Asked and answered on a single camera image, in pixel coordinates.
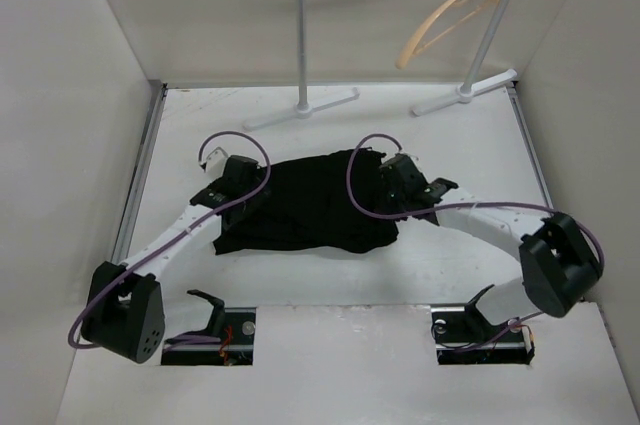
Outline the black trousers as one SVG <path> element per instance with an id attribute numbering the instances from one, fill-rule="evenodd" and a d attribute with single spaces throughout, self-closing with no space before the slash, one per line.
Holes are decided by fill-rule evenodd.
<path id="1" fill-rule="evenodd" d="M 269 197 L 213 242 L 215 253 L 333 247 L 364 254 L 394 243 L 399 231 L 393 221 L 371 218 L 351 203 L 346 187 L 350 155 L 342 150 L 274 165 Z"/>

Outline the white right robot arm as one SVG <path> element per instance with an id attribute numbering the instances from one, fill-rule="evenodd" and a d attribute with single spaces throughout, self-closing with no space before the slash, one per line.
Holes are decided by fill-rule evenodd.
<path id="1" fill-rule="evenodd" d="M 464 315 L 464 329 L 483 341 L 510 319 L 542 313 L 562 318 L 602 278 L 602 255 L 569 215 L 533 204 L 482 202 L 453 182 L 389 185 L 385 205 L 457 230 L 513 257 L 520 277 L 482 292 Z"/>

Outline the beige wooden hanger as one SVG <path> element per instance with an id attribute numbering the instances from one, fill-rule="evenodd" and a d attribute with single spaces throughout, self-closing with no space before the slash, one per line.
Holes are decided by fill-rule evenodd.
<path id="1" fill-rule="evenodd" d="M 395 67 L 409 63 L 499 0 L 446 0 L 416 28 L 395 59 Z"/>

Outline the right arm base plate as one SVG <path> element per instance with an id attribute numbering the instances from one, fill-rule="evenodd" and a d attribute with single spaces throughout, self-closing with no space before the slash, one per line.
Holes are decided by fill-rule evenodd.
<path id="1" fill-rule="evenodd" d="M 430 333 L 437 363 L 445 365 L 530 365 L 535 341 L 527 321 L 540 312 L 498 325 L 471 305 L 432 306 Z"/>

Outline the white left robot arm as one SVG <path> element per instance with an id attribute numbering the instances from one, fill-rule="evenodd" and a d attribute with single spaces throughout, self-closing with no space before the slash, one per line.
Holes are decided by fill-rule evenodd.
<path id="1" fill-rule="evenodd" d="M 185 312 L 165 297 L 165 281 L 189 256 L 252 214 L 267 198 L 260 187 L 241 194 L 235 186 L 215 186 L 194 196 L 179 218 L 151 244 L 119 263 L 94 271 L 87 304 L 69 332 L 69 344 L 103 348 L 141 364 L 156 350 L 213 345 L 224 332 L 224 301 L 197 289 L 210 309 Z"/>

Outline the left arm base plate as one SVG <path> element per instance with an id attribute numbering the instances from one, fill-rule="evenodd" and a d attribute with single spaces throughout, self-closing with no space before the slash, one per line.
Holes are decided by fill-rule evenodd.
<path id="1" fill-rule="evenodd" d="M 256 336 L 256 308 L 228 308 L 212 333 L 189 333 L 169 340 L 161 354 L 161 366 L 251 366 Z"/>

